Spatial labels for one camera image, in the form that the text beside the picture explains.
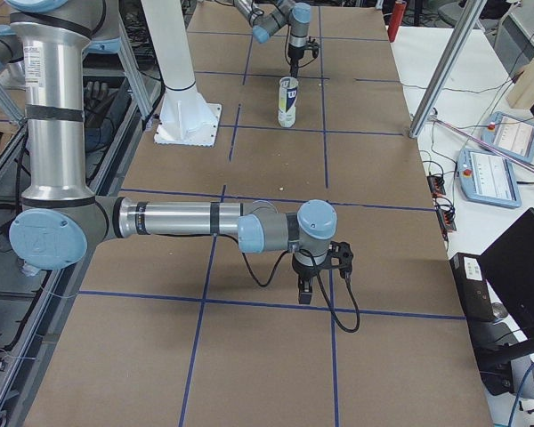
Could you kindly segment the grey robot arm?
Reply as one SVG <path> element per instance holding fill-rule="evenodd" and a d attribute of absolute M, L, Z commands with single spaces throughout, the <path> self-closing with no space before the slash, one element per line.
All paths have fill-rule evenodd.
<path fill-rule="evenodd" d="M 275 9 L 269 15 L 254 5 L 253 1 L 233 1 L 233 5 L 246 18 L 253 37 L 259 44 L 266 43 L 278 31 L 287 27 L 287 57 L 291 77 L 298 77 L 301 67 L 299 61 L 307 51 L 311 51 L 314 60 L 318 57 L 320 45 L 309 36 L 312 8 L 307 3 L 277 1 Z"/>
<path fill-rule="evenodd" d="M 85 182 L 85 106 L 83 58 L 94 42 L 116 36 L 118 1 L 5 1 L 11 7 L 14 34 L 23 45 L 26 118 L 30 142 L 30 185 L 21 195 L 22 211 L 9 230 L 14 252 L 42 269 L 58 270 L 79 262 L 88 250 L 113 238 L 157 235 L 173 238 L 219 236 L 237 241 L 245 254 L 284 251 L 293 254 L 298 302 L 309 304 L 312 280 L 324 291 L 322 270 L 350 268 L 334 264 L 340 245 L 331 241 L 337 215 L 326 201 L 310 200 L 297 213 L 280 213 L 269 202 L 133 202 L 127 197 L 99 197 Z M 266 42 L 280 29 L 290 30 L 291 77 L 303 51 L 318 45 L 308 38 L 311 7 L 276 1 L 264 15 L 252 1 L 233 1 L 252 35 Z M 156 143 L 211 146 L 222 111 L 198 91 L 181 1 L 142 1 L 158 60 L 164 103 Z"/>

